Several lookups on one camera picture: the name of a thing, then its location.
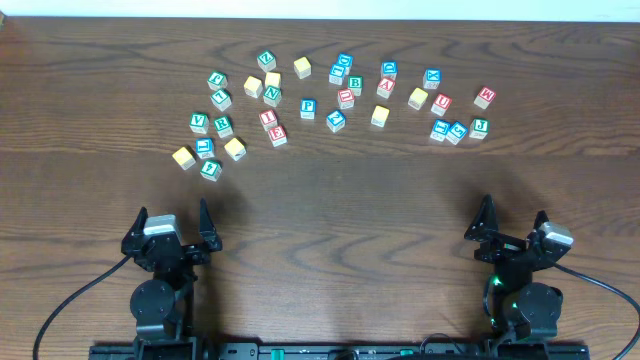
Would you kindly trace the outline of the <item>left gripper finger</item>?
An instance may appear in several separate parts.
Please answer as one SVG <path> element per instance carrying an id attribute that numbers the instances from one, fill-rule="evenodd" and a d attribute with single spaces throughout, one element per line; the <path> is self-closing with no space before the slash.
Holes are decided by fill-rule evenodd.
<path id="1" fill-rule="evenodd" d="M 148 219 L 148 212 L 145 207 L 142 207 L 133 223 L 130 227 L 127 236 L 130 238 L 142 238 L 144 236 L 144 226 Z"/>
<path id="2" fill-rule="evenodd" d="M 207 202 L 204 198 L 200 199 L 199 234 L 206 243 L 215 243 L 217 241 L 217 230 L 211 220 Z"/>

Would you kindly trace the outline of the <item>blue 2 block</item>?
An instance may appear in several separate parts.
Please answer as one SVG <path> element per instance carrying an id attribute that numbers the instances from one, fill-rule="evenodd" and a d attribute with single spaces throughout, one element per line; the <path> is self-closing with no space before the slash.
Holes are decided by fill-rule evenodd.
<path id="1" fill-rule="evenodd" d="M 339 110 L 334 110 L 326 117 L 327 126 L 333 132 L 336 133 L 346 125 L 346 117 Z"/>

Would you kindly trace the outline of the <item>red A block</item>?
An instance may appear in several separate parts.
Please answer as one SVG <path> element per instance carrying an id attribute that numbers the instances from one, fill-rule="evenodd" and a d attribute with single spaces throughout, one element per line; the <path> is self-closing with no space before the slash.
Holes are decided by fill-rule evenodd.
<path id="1" fill-rule="evenodd" d="M 376 94 L 384 99 L 388 99 L 396 85 L 396 81 L 389 77 L 383 77 L 377 85 Z"/>

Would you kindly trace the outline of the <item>red I block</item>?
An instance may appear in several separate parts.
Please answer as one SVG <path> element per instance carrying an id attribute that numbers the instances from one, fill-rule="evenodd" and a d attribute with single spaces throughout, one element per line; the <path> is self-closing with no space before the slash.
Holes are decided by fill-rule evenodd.
<path id="1" fill-rule="evenodd" d="M 268 131 L 278 125 L 278 118 L 273 110 L 261 112 L 259 114 L 259 120 L 265 131 Z"/>

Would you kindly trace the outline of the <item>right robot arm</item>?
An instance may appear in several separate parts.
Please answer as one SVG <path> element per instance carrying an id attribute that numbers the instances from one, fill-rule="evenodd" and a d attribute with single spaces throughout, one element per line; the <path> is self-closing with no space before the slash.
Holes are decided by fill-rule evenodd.
<path id="1" fill-rule="evenodd" d="M 483 308 L 495 335 L 488 342 L 488 353 L 498 357 L 501 346 L 542 343 L 555 337 L 563 293 L 535 282 L 533 274 L 552 267 L 569 252 L 574 242 L 570 230 L 540 211 L 526 238 L 504 234 L 499 231 L 494 201 L 486 195 L 464 238 L 479 244 L 474 251 L 476 260 L 494 267 L 483 295 Z"/>

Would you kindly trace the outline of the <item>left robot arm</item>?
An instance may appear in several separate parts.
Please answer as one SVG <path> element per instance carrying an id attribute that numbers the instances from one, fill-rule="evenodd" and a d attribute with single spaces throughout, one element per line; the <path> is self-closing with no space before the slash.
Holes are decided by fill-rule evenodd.
<path id="1" fill-rule="evenodd" d="M 202 241 L 184 244 L 174 215 L 150 217 L 141 208 L 121 242 L 121 252 L 152 278 L 131 295 L 130 311 L 136 319 L 133 342 L 137 359 L 212 359 L 209 340 L 193 327 L 194 268 L 208 265 L 222 241 L 204 199 L 200 201 L 198 232 Z"/>

